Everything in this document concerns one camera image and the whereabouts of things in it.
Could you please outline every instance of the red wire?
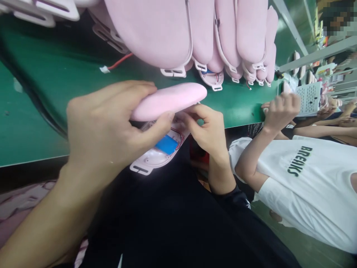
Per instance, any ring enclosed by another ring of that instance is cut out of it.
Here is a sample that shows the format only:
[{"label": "red wire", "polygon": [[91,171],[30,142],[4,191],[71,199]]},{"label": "red wire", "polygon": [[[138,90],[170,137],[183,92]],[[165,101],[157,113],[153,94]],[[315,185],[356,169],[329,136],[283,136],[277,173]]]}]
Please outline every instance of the red wire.
[{"label": "red wire", "polygon": [[173,131],[175,131],[175,132],[177,132],[179,135],[180,135],[180,138],[181,138],[181,141],[180,141],[180,143],[177,145],[177,147],[176,147],[176,150],[182,145],[182,142],[183,142],[183,134],[180,132],[180,131],[178,131],[178,130],[176,130],[176,129],[174,129],[174,128],[171,128]]},{"label": "red wire", "polygon": [[133,54],[130,53],[128,55],[125,55],[124,57],[122,57],[120,60],[118,60],[116,63],[114,63],[112,66],[108,67],[108,70],[112,70],[114,68],[116,68],[120,63],[122,63],[123,61],[125,61],[127,58],[131,57]]}]

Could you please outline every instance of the green workbench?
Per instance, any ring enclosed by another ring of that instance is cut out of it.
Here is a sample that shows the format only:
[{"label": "green workbench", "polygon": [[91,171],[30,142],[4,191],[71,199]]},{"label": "green workbench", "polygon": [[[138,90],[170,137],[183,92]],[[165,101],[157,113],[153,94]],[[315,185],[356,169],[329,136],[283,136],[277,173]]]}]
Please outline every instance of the green workbench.
[{"label": "green workbench", "polygon": [[[64,128],[70,99],[114,82],[150,80],[159,89],[184,82],[202,83],[194,69],[188,71],[185,79],[168,78],[136,57],[103,74],[99,67],[112,65],[122,54],[98,38],[92,25],[87,13],[79,22],[57,23],[53,29],[9,15],[0,16],[0,37],[20,68],[34,81],[46,108]],[[276,45],[277,65],[287,63],[293,51],[299,51],[281,18]],[[0,166],[68,154],[67,141],[43,121],[25,93],[15,90],[19,90],[18,86],[1,64],[0,81]],[[226,128],[257,123],[263,120],[260,105],[276,96],[280,84],[276,79],[272,87],[254,85],[249,90],[244,79],[236,84],[225,75],[223,90],[213,92],[207,87],[208,95],[202,103],[224,114]]]}]

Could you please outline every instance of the white t-shirt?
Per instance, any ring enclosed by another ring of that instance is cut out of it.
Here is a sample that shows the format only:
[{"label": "white t-shirt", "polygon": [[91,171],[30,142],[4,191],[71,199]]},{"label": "white t-shirt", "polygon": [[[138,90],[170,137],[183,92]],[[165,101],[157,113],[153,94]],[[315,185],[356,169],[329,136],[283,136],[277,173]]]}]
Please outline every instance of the white t-shirt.
[{"label": "white t-shirt", "polygon": [[[251,138],[233,141],[234,167]],[[269,178],[259,199],[293,227],[328,245],[357,253],[357,193],[351,175],[357,172],[357,148],[294,136],[274,140],[263,151],[257,170]]]}]

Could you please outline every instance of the blue battery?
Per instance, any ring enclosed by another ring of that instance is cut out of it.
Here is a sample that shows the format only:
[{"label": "blue battery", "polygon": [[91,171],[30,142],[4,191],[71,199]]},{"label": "blue battery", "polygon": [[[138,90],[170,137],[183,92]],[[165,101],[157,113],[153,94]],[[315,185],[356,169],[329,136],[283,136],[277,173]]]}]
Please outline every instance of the blue battery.
[{"label": "blue battery", "polygon": [[160,151],[170,155],[172,154],[179,143],[171,138],[169,135],[165,135],[156,145],[155,147]]}]

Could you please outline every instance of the wire connector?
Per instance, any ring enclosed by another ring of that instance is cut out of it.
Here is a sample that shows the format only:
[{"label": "wire connector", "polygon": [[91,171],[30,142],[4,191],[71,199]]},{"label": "wire connector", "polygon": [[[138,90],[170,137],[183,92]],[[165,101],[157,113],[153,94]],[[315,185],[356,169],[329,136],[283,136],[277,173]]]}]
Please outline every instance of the wire connector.
[{"label": "wire connector", "polygon": [[102,73],[110,73],[110,70],[106,66],[99,67],[99,69],[101,70]]}]

